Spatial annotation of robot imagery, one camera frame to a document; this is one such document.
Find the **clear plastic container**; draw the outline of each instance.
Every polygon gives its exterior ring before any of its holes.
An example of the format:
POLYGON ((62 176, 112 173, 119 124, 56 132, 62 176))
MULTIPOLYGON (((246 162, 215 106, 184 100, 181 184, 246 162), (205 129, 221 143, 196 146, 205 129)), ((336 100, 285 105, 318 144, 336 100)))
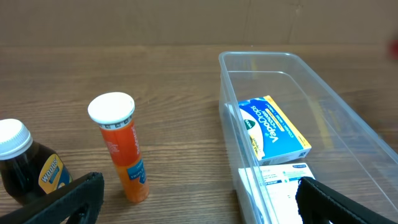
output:
POLYGON ((312 145, 306 158, 291 163, 306 162, 318 181, 398 221, 398 155, 303 60, 284 52, 224 52, 220 64, 220 118, 234 186, 238 169, 250 170, 247 194, 263 195, 267 208, 261 217, 253 200, 241 204, 246 222, 279 222, 238 106, 266 95, 312 145))

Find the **wood grain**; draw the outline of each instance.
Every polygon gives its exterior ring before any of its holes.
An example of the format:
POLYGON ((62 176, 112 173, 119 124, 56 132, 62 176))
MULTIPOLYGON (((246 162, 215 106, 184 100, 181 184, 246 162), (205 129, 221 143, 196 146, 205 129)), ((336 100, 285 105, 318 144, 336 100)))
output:
MULTIPOLYGON (((366 45, 3 47, 0 118, 23 121, 36 141, 60 154, 72 176, 104 174, 98 223, 241 223, 218 114, 217 57, 227 50, 298 54, 398 151, 398 67, 377 46, 366 45), (125 199, 86 112, 94 97, 108 91, 136 101, 150 183, 149 198, 139 205, 125 199)), ((341 189, 358 200, 364 192, 341 189)), ((19 207, 0 187, 0 215, 19 207)))

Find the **paper packaging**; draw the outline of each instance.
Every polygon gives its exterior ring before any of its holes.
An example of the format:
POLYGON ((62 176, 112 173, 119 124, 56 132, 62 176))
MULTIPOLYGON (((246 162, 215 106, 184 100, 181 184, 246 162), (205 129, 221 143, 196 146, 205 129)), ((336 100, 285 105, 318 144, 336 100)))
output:
POLYGON ((311 150, 308 141, 270 96, 238 104, 260 165, 304 158, 311 150))
POLYGON ((259 167, 265 186, 256 187, 251 168, 239 169, 240 181, 237 185, 237 194, 246 223, 268 223, 266 210, 271 223, 302 224, 295 195, 301 177, 312 177, 306 163, 284 164, 259 167), (256 221, 255 209, 259 214, 260 222, 256 221))

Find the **brown cardboard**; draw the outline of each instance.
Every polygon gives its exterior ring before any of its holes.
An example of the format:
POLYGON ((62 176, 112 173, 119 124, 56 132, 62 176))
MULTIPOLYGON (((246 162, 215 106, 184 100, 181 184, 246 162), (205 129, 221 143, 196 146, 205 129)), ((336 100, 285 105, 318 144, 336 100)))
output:
POLYGON ((0 0, 0 46, 376 44, 396 0, 0 0))

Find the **white cap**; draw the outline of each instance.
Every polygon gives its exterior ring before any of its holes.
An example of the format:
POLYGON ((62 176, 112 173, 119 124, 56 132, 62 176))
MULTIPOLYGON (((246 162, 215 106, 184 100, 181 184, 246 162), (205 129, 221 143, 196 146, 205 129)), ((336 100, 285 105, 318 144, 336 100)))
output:
POLYGON ((0 160, 21 155, 32 142, 32 136, 22 122, 17 119, 0 120, 0 160))
POLYGON ((129 118, 135 108, 131 96, 120 92, 105 93, 88 105, 88 114, 99 124, 114 124, 129 118))

